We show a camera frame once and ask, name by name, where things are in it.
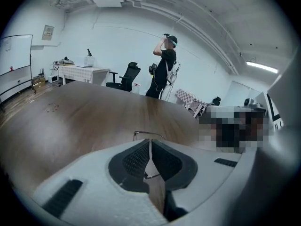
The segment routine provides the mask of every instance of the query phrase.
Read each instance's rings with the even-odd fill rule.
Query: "ceiling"
[[[70,11],[93,4],[91,0],[61,2]],[[125,3],[134,3],[182,23],[221,56],[228,71],[270,84],[276,74],[249,67],[246,61],[282,72],[300,43],[274,0],[126,0]]]

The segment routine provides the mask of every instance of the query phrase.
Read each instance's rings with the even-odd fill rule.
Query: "wooden table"
[[[14,185],[31,195],[80,156],[132,141],[135,130],[198,143],[198,121],[184,107],[74,81],[28,104],[1,128],[0,159]]]
[[[63,77],[63,85],[66,84],[66,76],[68,79],[76,81],[84,81],[101,85],[110,69],[99,67],[77,67],[75,65],[65,65],[60,67],[60,74]]]

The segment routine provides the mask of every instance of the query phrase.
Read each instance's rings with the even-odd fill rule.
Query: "ceiling light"
[[[247,61],[246,64],[249,65],[249,66],[254,66],[254,67],[257,67],[257,68],[268,70],[268,71],[271,71],[273,73],[278,73],[277,69],[274,69],[274,68],[271,68],[271,67],[268,67],[268,66],[265,66],[265,65],[261,65],[261,64],[258,64],[258,63]]]

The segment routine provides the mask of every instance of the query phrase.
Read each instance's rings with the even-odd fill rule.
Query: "white wall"
[[[216,96],[223,98],[231,79],[216,54],[174,21],[144,9],[89,7],[69,14],[57,56],[72,60],[85,56],[89,48],[98,66],[110,68],[118,76],[124,75],[128,63],[137,62],[141,72],[134,82],[144,94],[151,81],[148,67],[160,61],[152,52],[164,33],[178,38],[177,61],[182,64],[169,101],[175,102],[179,88],[206,102]]]
[[[263,92],[263,91],[267,92],[268,89],[271,87],[271,84],[264,83],[260,80],[257,80],[257,79],[251,78],[251,77],[247,77],[247,76],[243,76],[243,75],[239,75],[239,76],[232,75],[231,80],[235,81],[237,83],[246,85],[259,92]]]
[[[45,25],[53,26],[54,32],[51,41],[42,40],[42,34]],[[20,34],[32,34],[32,76],[39,74],[40,69],[44,68],[45,76],[51,74],[51,64],[55,60],[61,59],[57,57],[57,46],[60,41],[60,35],[64,25],[64,11],[56,7],[50,6],[47,0],[26,0],[10,19],[6,29],[2,34],[3,37]],[[5,78],[0,77],[0,87],[17,85],[27,79],[28,70],[20,69],[19,78],[16,78],[15,72],[8,73]],[[1,100],[5,100],[21,89],[30,86],[27,82],[14,90],[7,92],[1,96]]]

